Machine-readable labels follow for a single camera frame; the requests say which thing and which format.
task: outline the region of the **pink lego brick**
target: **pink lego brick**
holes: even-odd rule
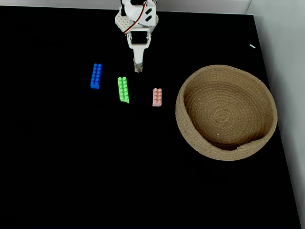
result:
[[[162,89],[155,88],[153,90],[152,106],[161,106],[161,105],[162,105]]]

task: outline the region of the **woven basket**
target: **woven basket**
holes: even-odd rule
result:
[[[213,159],[234,161],[259,151],[273,135],[277,111],[268,88],[242,70],[212,65],[182,85],[176,119],[185,140]]]

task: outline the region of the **lego brick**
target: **lego brick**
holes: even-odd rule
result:
[[[119,84],[119,96],[120,96],[121,102],[129,103],[129,94],[128,94],[126,77],[123,77],[123,78],[119,77],[118,84]]]
[[[102,79],[102,65],[95,63],[91,77],[91,88],[99,89]]]
[[[152,106],[161,106],[161,105],[162,105],[162,89],[155,88],[153,90]]]

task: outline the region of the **green lego brick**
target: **green lego brick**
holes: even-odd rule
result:
[[[119,95],[121,102],[129,103],[129,95],[128,95],[128,87],[127,87],[127,79],[126,77],[118,78],[119,84]]]

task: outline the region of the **black table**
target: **black table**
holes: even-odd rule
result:
[[[193,150],[175,120],[181,85],[204,66],[233,66],[269,87],[254,17],[159,12],[135,73],[116,14],[0,7],[17,187],[4,225],[299,228],[278,128],[253,156],[225,162]],[[100,90],[90,89],[94,63],[104,67]],[[123,76],[130,104],[118,97]]]

